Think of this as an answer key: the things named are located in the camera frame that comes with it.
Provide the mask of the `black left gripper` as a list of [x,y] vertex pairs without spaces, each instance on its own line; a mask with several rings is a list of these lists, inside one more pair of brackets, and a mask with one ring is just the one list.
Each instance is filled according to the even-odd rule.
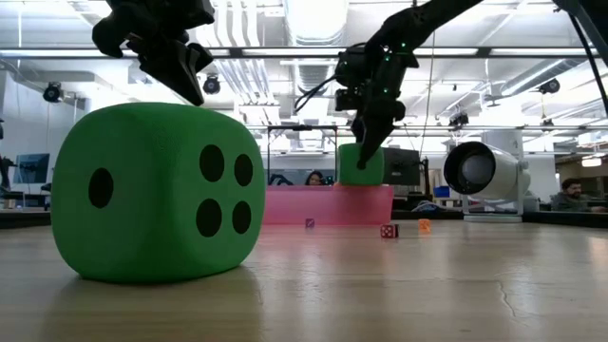
[[111,13],[96,24],[92,40],[110,57],[131,49],[140,70],[160,81],[192,105],[203,105],[198,73],[214,61],[187,30],[215,22],[210,0],[109,0]]

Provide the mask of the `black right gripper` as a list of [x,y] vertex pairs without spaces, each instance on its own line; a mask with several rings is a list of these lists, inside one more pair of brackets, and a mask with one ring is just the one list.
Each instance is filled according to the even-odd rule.
[[413,50],[406,45],[395,47],[365,46],[370,80],[366,85],[364,109],[356,113],[351,132],[360,145],[358,169],[367,162],[394,129],[394,122],[405,117],[406,107],[398,100],[408,68],[417,68]]

